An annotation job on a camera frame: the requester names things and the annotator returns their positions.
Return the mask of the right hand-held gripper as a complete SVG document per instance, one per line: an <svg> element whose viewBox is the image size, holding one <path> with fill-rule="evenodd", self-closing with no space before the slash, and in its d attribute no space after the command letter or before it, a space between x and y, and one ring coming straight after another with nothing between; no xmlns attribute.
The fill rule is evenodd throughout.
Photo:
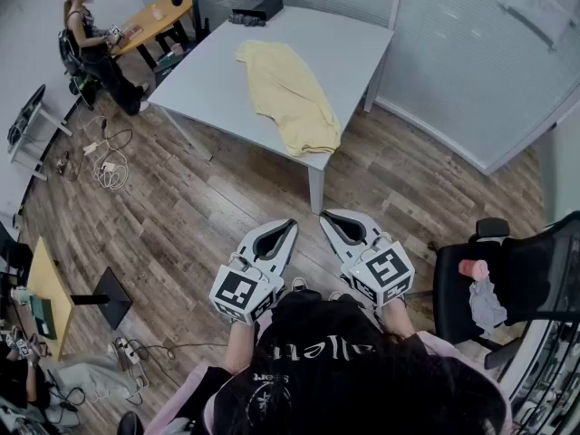
<svg viewBox="0 0 580 435"><path fill-rule="evenodd" d="M327 209L320 226L334 253L344 263L362 244L369 245L382 230L368 215L348 209ZM351 287L382 307L403 295L413 284L415 268L400 242L385 248L369 247L346 268Z"/></svg>

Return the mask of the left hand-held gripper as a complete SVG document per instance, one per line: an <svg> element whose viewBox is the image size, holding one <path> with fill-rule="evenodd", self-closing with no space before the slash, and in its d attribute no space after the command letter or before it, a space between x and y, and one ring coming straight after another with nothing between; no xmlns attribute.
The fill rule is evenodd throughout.
<svg viewBox="0 0 580 435"><path fill-rule="evenodd" d="M209 294L216 309L234 321L251 325L274 306L285 291L281 275L297 235L294 219L279 219L250 230L238 253L218 269ZM260 261L260 267L250 261Z"/></svg>

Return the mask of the yellow cloth garment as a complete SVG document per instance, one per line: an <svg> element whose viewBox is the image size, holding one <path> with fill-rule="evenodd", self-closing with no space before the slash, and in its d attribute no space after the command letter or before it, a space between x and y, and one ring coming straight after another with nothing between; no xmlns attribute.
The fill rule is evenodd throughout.
<svg viewBox="0 0 580 435"><path fill-rule="evenodd" d="M332 154L341 123L305 61L289 45L245 41L236 59L246 66L255 113L272 120L288 154Z"/></svg>

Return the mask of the person's right forearm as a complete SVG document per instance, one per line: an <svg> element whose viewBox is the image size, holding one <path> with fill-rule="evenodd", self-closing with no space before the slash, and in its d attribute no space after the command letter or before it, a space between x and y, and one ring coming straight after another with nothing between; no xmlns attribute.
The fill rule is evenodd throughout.
<svg viewBox="0 0 580 435"><path fill-rule="evenodd" d="M416 330L411 323L404 301L394 298L382 307L382 320L386 330L391 334L396 334L403 338L408 338L416 334Z"/></svg>

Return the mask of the person's left forearm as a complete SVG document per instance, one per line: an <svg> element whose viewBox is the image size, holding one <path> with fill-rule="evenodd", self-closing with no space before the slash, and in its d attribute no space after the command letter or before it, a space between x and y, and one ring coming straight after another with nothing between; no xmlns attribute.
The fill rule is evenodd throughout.
<svg viewBox="0 0 580 435"><path fill-rule="evenodd" d="M238 374L250 365L254 353L255 326L241 322L231 324L227 341L224 368Z"/></svg>

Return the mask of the person's black and pink shirt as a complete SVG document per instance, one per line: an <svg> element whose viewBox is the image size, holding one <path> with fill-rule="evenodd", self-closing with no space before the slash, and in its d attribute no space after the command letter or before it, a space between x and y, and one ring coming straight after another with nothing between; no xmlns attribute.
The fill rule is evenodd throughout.
<svg viewBox="0 0 580 435"><path fill-rule="evenodd" d="M498 384L425 331L403 338L351 296L285 295L246 369L208 367L145 435L508 435Z"/></svg>

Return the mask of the black mesh office chair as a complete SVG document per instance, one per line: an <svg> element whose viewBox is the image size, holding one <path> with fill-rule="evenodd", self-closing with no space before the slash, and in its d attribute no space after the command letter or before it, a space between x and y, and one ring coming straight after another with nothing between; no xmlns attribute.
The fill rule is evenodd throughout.
<svg viewBox="0 0 580 435"><path fill-rule="evenodd" d="M580 210L523 239L511 237L506 220L484 218L468 242L440 247L436 255L436 334L452 344L471 340L487 348L486 369L512 359L521 342L500 345L484 338L471 315L471 282L459 271L462 260L487 262L494 292L507 311L504 325L535 320L580 323Z"/></svg>

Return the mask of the pink cup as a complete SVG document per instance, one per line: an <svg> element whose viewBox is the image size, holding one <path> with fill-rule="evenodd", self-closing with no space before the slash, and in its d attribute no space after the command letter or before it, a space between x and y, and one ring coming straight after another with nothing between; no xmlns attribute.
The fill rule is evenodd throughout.
<svg viewBox="0 0 580 435"><path fill-rule="evenodd" d="M481 259L463 259L459 262L459 273L477 282L485 281L489 277L488 263Z"/></svg>

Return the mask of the dark green box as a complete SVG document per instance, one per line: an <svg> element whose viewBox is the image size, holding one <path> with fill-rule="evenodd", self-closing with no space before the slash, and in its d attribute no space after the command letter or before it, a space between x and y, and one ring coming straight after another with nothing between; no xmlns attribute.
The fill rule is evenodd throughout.
<svg viewBox="0 0 580 435"><path fill-rule="evenodd" d="M168 55L163 57L154 68L155 85L157 87L169 76L169 74L181 63L184 55Z"/></svg>

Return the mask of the grey cloth pile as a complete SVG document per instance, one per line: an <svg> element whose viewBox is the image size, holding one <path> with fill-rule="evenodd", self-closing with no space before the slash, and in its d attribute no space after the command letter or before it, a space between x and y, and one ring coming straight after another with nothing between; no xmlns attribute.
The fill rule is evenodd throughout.
<svg viewBox="0 0 580 435"><path fill-rule="evenodd" d="M46 369L60 389L78 387L92 400L129 399L140 391L115 353L67 354L59 362L49 362Z"/></svg>

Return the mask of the yellow wooden desk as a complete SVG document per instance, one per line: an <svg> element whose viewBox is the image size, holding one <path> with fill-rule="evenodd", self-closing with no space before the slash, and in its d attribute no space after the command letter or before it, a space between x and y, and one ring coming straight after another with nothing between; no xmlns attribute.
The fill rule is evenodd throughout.
<svg viewBox="0 0 580 435"><path fill-rule="evenodd" d="M46 344L53 359L59 362L63 358L74 305L42 237L39 237L34 250L27 288L34 295L51 302L56 338L47 339Z"/></svg>

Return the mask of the green desk box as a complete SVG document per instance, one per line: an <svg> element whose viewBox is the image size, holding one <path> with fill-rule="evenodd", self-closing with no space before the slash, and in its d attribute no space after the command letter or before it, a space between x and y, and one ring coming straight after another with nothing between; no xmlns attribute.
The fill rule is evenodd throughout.
<svg viewBox="0 0 580 435"><path fill-rule="evenodd" d="M56 340L57 334L53 321L51 301L49 299L32 295L29 304L37 333L49 340Z"/></svg>

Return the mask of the flat black box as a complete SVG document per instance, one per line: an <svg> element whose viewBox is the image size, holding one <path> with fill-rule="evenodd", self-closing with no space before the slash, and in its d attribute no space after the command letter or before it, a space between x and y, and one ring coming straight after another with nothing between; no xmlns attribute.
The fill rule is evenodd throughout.
<svg viewBox="0 0 580 435"><path fill-rule="evenodd" d="M250 0L252 7L248 10L251 16L269 21L284 8L283 0Z"/></svg>

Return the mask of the round wooden table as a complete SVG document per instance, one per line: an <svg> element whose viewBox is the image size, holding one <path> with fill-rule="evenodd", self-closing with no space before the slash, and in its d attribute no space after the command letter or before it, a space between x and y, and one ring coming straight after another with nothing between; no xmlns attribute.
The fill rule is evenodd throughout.
<svg viewBox="0 0 580 435"><path fill-rule="evenodd" d="M153 71L157 67L157 62L145 46L149 40L155 40L164 53L169 51L166 37L171 37L176 43L186 43L189 40L180 19L190 13L193 0L183 0L180 6L175 6L171 0L158 0L155 6L162 13L161 19L155 19L152 5L144 7L130 18L127 24L139 25L142 30L122 48L114 48L111 53L114 57L136 50Z"/></svg>

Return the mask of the white frame desk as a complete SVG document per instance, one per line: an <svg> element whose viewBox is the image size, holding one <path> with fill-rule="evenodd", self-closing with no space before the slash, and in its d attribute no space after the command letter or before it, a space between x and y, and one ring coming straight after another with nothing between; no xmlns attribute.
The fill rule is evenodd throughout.
<svg viewBox="0 0 580 435"><path fill-rule="evenodd" d="M44 165L42 159L37 159L25 151L26 144L36 146L40 140L34 139L31 130L38 118L51 123L57 131L72 137L73 132L67 127L67 120L57 119L44 107L46 85L42 84L19 111L16 120L11 125L8 135L8 161L17 164L31 173L33 178L46 181L47 176L38 169Z"/></svg>

